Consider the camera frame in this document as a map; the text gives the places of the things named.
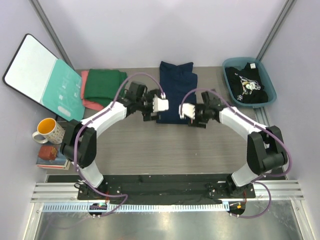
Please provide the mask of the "navy blue t shirt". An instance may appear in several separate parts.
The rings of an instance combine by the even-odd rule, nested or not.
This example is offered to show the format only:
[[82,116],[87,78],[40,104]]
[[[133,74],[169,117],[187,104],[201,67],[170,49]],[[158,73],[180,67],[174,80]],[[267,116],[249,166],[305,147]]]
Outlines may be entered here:
[[158,124],[186,125],[181,119],[179,106],[185,95],[198,86],[198,75],[193,73],[193,62],[174,65],[162,61],[159,66],[159,83],[168,99],[169,109],[158,113]]

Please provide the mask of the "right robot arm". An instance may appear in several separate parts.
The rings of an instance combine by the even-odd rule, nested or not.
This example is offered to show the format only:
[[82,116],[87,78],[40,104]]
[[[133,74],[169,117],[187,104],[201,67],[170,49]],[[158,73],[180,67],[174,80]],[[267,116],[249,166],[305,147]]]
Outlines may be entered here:
[[215,120],[246,140],[246,163],[225,181],[230,197],[242,195],[254,180],[288,163],[288,151],[277,126],[259,124],[230,106],[214,90],[204,91],[201,96],[202,103],[182,102],[179,106],[180,117],[188,118],[190,127],[205,128],[209,120]]

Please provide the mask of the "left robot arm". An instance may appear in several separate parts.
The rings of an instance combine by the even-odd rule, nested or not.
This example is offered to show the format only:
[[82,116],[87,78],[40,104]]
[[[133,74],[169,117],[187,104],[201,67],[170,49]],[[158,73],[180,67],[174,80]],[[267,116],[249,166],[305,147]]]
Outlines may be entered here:
[[156,120],[151,114],[159,110],[160,101],[165,99],[163,90],[148,90],[145,84],[133,81],[124,96],[117,94],[101,111],[81,121],[67,123],[60,152],[73,164],[93,198],[100,200],[108,192],[108,183],[95,162],[98,137],[136,111],[141,112],[144,121]]

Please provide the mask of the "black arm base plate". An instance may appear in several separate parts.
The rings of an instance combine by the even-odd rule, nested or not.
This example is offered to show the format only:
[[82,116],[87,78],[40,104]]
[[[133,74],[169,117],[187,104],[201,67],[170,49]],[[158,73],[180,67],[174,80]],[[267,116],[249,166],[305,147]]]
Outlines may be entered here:
[[138,174],[105,175],[107,196],[95,195],[87,188],[78,175],[49,175],[47,183],[70,184],[77,191],[78,200],[108,199],[119,203],[126,194],[127,204],[178,205],[191,201],[211,202],[222,199],[249,200],[263,197],[277,191],[284,177],[267,177],[251,183],[242,195],[233,197],[226,192],[226,179],[229,174]]

